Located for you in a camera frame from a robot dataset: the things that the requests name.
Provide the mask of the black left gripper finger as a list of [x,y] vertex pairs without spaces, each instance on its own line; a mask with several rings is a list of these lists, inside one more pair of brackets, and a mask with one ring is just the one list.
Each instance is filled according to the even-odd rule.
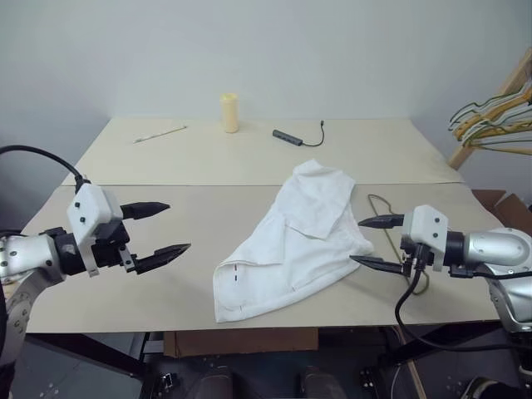
[[122,205],[121,212],[123,220],[138,220],[149,218],[169,208],[169,204],[161,202],[135,202]]
[[181,256],[190,246],[191,244],[176,244],[163,249],[157,249],[151,256],[136,259],[134,261],[134,271],[137,274],[143,274],[165,266]]

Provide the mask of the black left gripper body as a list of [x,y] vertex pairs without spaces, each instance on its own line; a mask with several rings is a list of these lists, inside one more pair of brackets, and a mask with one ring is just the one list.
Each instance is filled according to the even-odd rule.
[[127,248],[130,236],[125,225],[120,223],[106,239],[97,239],[91,250],[98,268],[121,266],[127,273],[135,270],[135,254]]

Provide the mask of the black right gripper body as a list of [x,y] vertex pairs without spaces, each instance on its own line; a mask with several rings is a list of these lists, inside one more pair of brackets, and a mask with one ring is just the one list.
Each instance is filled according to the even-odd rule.
[[404,277],[411,276],[412,264],[416,255],[417,244],[407,237],[401,238],[400,249],[402,251],[401,258],[401,274]]

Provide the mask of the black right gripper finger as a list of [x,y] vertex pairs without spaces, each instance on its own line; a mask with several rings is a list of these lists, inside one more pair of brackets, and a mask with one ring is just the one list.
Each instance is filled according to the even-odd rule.
[[403,275],[403,267],[399,263],[385,261],[382,258],[360,255],[351,255],[350,259],[377,271]]
[[372,229],[393,229],[403,226],[404,214],[381,214],[358,222],[361,227]]

